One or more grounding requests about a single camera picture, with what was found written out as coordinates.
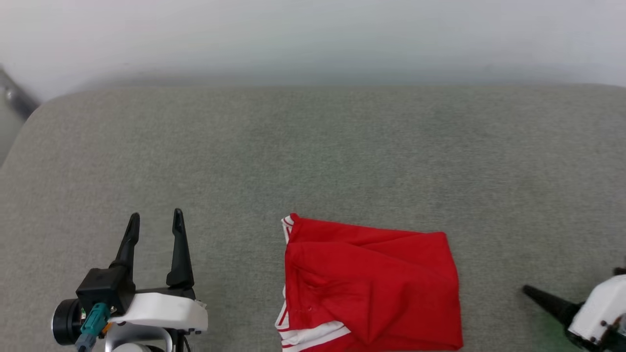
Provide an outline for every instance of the cable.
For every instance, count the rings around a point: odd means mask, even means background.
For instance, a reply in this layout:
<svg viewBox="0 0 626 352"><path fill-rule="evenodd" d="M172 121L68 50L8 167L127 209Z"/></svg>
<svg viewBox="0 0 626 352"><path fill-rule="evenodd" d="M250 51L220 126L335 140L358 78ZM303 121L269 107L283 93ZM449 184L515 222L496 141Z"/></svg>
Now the cable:
<svg viewBox="0 0 626 352"><path fill-rule="evenodd" d="M187 342L186 336L183 336L183 341L185 342L185 347L187 347L187 352L192 352L191 347L189 347L189 342Z"/></svg>
<svg viewBox="0 0 626 352"><path fill-rule="evenodd" d="M80 328L80 336L76 340L74 346L78 352L91 352L96 339L102 333L102 330L108 325L111 318L111 308L105 303L96 303L91 308L89 315Z"/></svg>

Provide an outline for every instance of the red shorts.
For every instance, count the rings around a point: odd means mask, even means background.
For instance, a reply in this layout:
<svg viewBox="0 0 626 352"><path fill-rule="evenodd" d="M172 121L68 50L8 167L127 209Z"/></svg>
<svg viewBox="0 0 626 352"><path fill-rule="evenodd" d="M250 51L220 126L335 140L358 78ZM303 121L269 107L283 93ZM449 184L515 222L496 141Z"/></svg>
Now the red shorts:
<svg viewBox="0 0 626 352"><path fill-rule="evenodd" d="M284 351L457 350L459 282L446 234L283 219Z"/></svg>

